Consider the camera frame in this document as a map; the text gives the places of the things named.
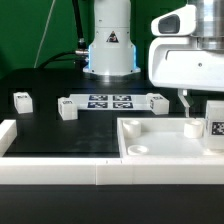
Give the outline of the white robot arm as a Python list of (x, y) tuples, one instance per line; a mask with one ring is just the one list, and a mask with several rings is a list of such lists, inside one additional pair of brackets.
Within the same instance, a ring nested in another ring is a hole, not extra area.
[[(94, 0), (95, 38), (87, 50), (90, 76), (105, 82), (140, 71), (130, 40), (130, 0)], [(156, 87), (224, 92), (224, 0), (187, 0), (151, 22), (156, 37), (148, 77)]]

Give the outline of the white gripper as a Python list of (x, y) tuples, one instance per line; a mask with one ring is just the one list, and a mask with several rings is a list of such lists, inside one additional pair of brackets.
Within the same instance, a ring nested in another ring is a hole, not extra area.
[(158, 37), (149, 48), (148, 76), (156, 87), (179, 89), (189, 118), (185, 89), (224, 92), (224, 50), (201, 50), (191, 37)]

